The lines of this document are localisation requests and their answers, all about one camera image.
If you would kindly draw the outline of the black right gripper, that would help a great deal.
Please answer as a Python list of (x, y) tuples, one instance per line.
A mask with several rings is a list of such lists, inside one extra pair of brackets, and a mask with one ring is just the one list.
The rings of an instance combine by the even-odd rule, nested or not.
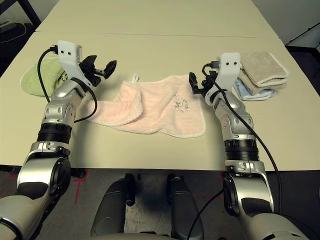
[(198, 87), (197, 77), (193, 72), (189, 73), (189, 84), (193, 95), (201, 95), (205, 98), (208, 91), (214, 86), (214, 82), (217, 78), (217, 72), (214, 70), (209, 71), (209, 76), (205, 77), (205, 80), (201, 82), (203, 88)]

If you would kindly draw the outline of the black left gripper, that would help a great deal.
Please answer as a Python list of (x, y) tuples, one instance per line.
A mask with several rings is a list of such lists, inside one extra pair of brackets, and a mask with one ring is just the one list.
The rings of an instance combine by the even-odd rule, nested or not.
[(95, 68), (95, 60), (97, 55), (87, 56), (80, 64), (79, 67), (82, 70), (84, 76), (89, 80), (89, 82), (97, 87), (101, 82), (101, 76), (104, 78), (109, 78), (115, 71), (117, 67), (117, 60), (110, 61), (105, 69), (102, 71)]

